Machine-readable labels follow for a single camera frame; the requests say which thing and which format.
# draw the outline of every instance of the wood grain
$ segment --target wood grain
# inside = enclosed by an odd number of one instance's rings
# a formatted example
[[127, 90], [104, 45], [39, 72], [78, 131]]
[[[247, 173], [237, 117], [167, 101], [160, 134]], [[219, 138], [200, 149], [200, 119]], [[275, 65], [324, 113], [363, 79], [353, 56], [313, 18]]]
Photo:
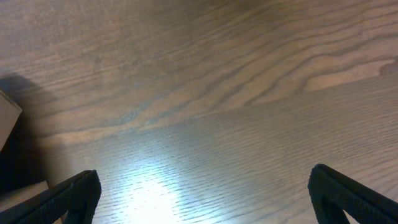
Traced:
[[0, 8], [0, 88], [19, 99], [35, 136], [54, 144], [379, 76], [398, 55], [398, 5], [388, 0], [8, 0]]
[[398, 200], [397, 85], [369, 78], [64, 147], [47, 154], [50, 179], [98, 169], [95, 223], [316, 223], [317, 163]]

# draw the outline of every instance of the black object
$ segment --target black object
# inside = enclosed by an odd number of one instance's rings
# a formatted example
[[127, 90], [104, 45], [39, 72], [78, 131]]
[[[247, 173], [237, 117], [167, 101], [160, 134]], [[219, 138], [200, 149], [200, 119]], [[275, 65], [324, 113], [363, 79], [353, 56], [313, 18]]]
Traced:
[[64, 224], [91, 223], [101, 195], [95, 170], [86, 170], [0, 213], [1, 224], [52, 224], [68, 212]]
[[398, 203], [326, 165], [312, 169], [308, 189], [320, 224], [349, 223], [344, 211], [359, 223], [398, 223]]

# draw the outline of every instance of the brown box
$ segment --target brown box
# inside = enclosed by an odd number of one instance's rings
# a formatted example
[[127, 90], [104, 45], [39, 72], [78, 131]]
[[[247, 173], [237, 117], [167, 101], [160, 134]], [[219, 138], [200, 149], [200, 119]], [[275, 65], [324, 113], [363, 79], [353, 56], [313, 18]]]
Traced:
[[21, 112], [21, 108], [0, 90], [0, 151]]

